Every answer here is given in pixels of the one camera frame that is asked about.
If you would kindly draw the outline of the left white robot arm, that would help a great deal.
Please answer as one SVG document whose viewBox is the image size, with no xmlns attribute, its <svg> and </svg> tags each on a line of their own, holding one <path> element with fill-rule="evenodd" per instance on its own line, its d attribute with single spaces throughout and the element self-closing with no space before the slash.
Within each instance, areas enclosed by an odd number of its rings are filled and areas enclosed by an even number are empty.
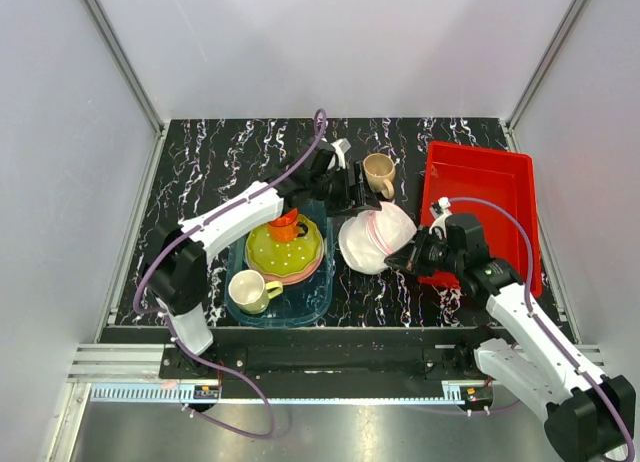
<svg viewBox="0 0 640 462">
<path fill-rule="evenodd" d="M 145 314 L 143 296 L 153 296 L 150 310 L 167 317 L 170 332 L 183 350 L 181 366 L 193 377 L 208 376 L 216 364 L 203 302 L 209 290 L 209 265 L 223 249 L 311 201 L 322 203 L 330 217 L 381 208 L 363 163 L 346 162 L 347 140 L 314 139 L 304 149 L 299 158 L 286 158 L 219 207 L 181 223 L 159 223 L 152 231 L 133 307 Z"/>
</svg>

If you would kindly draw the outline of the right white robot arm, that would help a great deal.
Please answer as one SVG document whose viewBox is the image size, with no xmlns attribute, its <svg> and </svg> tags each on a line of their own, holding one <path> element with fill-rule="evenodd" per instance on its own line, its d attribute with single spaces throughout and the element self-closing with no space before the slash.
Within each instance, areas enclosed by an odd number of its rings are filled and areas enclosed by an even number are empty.
<svg viewBox="0 0 640 462">
<path fill-rule="evenodd" d="M 534 302 L 528 282 L 492 256 L 475 215 L 444 213 L 385 259 L 418 276 L 446 272 L 515 339 L 511 347 L 488 329 L 454 353 L 466 378 L 487 375 L 504 385 L 542 422 L 564 461 L 609 460 L 633 441 L 636 391 L 622 375 L 609 377 L 586 357 Z"/>
</svg>

